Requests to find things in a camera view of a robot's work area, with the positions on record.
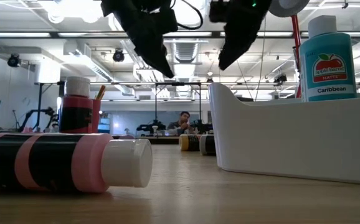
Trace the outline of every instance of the table surface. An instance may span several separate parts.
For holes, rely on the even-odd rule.
[[[360,185],[226,172],[178,146],[153,154],[145,189],[0,193],[0,223],[360,223]]]

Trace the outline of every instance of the red pole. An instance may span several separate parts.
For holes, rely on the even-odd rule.
[[[291,16],[292,18],[292,27],[293,27],[293,38],[295,39],[295,51],[296,51],[296,66],[299,70],[299,46],[300,46],[300,31],[299,31],[299,22],[298,22],[298,15]],[[296,93],[297,98],[301,98],[301,90],[300,90],[300,81],[298,91]]]

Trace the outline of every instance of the teal bottle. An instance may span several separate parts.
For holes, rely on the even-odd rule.
[[[357,97],[350,35],[337,33],[334,16],[309,22],[309,39],[300,47],[302,100]]]

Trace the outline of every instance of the person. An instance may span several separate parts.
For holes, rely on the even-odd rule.
[[[180,113],[178,121],[172,122],[168,125],[168,130],[176,130],[176,135],[184,134],[186,130],[189,130],[189,133],[192,132],[192,127],[188,125],[188,120],[190,118],[190,113],[183,111]]]

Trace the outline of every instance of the black tape stripe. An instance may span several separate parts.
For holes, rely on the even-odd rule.
[[[216,155],[214,136],[206,136],[205,151],[208,155]]]
[[[7,134],[0,137],[0,189],[25,190],[15,173],[15,162],[19,148],[31,135]]]
[[[91,108],[64,107],[60,115],[60,131],[87,128],[92,123]]]
[[[83,137],[45,135],[36,140],[29,154],[32,178],[54,192],[78,192],[72,180],[72,155]]]
[[[199,138],[196,135],[188,136],[188,151],[199,151]]]

